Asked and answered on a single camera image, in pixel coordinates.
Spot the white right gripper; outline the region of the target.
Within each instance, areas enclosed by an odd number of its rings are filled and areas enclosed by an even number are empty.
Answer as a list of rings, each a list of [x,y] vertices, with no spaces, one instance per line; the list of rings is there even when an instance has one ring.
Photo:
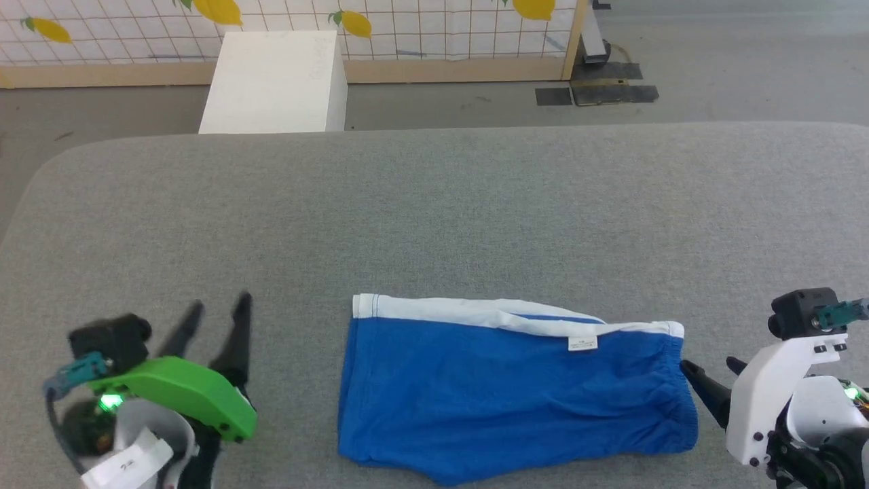
[[[798,382],[813,365],[837,362],[834,349],[845,344],[847,332],[826,336],[791,338],[764,347],[747,362],[726,358],[726,367],[736,375],[732,392],[690,360],[680,361],[680,371],[689,381],[707,411],[726,429],[726,451],[741,465],[752,459],[762,462],[766,435],[776,425],[780,412],[791,399]]]

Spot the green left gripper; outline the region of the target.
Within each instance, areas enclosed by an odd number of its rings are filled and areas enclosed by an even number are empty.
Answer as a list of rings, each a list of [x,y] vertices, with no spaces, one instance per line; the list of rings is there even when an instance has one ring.
[[[229,335],[210,369],[181,359],[204,312],[202,301],[193,301],[160,347],[160,358],[146,360],[126,374],[91,380],[90,389],[164,406],[216,430],[225,441],[251,439],[258,414],[239,388],[247,387],[251,368],[252,305],[248,291],[237,297]]]

